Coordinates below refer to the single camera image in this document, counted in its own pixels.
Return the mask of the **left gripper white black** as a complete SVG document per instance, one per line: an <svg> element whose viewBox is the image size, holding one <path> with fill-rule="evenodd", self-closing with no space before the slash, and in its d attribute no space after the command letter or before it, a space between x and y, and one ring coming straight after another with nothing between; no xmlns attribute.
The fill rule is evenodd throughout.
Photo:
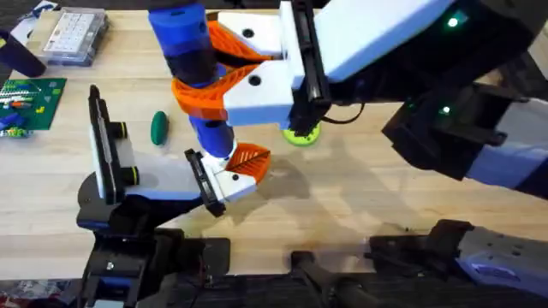
<svg viewBox="0 0 548 308"><path fill-rule="evenodd" d="M185 159L136 152L123 167L119 159L107 163L95 150L94 172L78 191L76 223L91 231L151 231L200 206L219 217L226 211L222 202L256 190L270 155L262 146L237 143L227 158L202 158L192 149ZM212 183L202 163L212 168Z"/></svg>

